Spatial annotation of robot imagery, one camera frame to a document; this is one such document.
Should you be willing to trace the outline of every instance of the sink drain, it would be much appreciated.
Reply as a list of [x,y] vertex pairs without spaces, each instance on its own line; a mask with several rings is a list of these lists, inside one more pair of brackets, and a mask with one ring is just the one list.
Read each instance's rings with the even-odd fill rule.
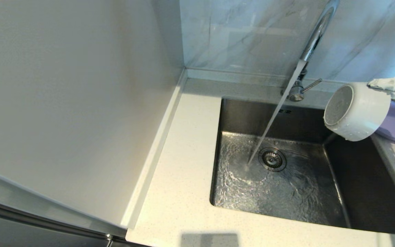
[[286,158],[276,148],[263,148],[260,150],[259,161],[263,167],[272,172],[279,172],[286,167]]

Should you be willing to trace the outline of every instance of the white pot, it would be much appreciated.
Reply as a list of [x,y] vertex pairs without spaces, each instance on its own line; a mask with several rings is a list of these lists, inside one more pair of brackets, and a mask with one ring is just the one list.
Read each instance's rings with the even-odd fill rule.
[[324,112],[326,127],[357,142],[374,133],[387,116],[391,97],[370,89],[367,83],[352,82],[340,87]]

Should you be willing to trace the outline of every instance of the sink basin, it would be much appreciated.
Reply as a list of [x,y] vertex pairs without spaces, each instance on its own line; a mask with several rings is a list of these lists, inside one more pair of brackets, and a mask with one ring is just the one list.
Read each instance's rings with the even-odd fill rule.
[[325,128],[323,110],[223,99],[210,202],[232,210],[395,233],[395,184],[370,138]]

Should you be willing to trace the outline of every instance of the metal handle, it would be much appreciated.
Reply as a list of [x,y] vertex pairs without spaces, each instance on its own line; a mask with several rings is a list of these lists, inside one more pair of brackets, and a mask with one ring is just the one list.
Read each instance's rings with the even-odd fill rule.
[[323,80],[321,78],[319,78],[318,80],[316,80],[314,83],[310,84],[309,86],[306,86],[303,91],[301,91],[302,93],[306,92],[307,90],[311,89],[312,87],[318,85],[320,82],[322,82]]

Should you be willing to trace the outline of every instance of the white countertop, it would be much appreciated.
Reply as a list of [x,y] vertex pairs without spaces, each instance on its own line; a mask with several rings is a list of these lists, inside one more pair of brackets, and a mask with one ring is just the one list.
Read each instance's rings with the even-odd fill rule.
[[[298,106],[323,108],[331,93],[309,91]],[[395,235],[317,225],[210,204],[222,97],[275,103],[279,88],[189,79],[135,228],[126,239],[151,247],[395,247]]]

